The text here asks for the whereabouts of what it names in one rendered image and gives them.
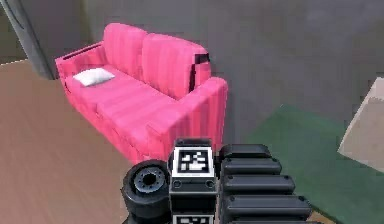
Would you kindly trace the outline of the green rug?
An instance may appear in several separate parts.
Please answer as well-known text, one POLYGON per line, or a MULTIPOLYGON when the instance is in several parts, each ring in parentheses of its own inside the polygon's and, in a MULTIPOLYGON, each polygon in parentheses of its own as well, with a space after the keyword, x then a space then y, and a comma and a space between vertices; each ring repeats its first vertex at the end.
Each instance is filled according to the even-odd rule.
POLYGON ((282 105, 249 136, 293 177, 296 193, 336 224, 384 224, 384 173, 337 152, 344 125, 282 105))

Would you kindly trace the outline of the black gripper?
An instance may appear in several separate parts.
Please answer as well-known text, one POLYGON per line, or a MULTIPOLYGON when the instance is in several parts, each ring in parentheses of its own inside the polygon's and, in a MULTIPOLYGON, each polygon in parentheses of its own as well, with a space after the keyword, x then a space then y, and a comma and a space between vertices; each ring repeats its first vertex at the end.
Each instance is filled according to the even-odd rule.
POLYGON ((169 173, 162 160, 134 165, 123 179, 121 194, 128 217, 122 224, 169 224, 169 173))

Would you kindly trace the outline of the white pillow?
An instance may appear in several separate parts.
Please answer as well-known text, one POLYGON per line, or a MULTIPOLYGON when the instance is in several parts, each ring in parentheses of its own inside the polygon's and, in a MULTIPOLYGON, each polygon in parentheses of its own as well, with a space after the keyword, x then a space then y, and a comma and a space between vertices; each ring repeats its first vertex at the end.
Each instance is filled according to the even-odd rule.
POLYGON ((114 75, 103 68, 93 68, 84 70, 73 78, 79 81, 83 86, 93 86, 114 78, 114 75))

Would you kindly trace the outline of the pink sofa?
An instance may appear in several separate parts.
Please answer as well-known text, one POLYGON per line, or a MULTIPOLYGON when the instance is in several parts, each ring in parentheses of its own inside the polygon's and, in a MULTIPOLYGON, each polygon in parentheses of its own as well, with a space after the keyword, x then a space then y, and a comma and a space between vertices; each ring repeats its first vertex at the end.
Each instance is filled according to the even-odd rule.
POLYGON ((178 138, 222 144, 228 84, 194 42, 110 23, 102 41, 56 67, 70 104, 134 164, 167 159, 178 138), (114 78, 88 87, 73 78, 93 68, 114 78))

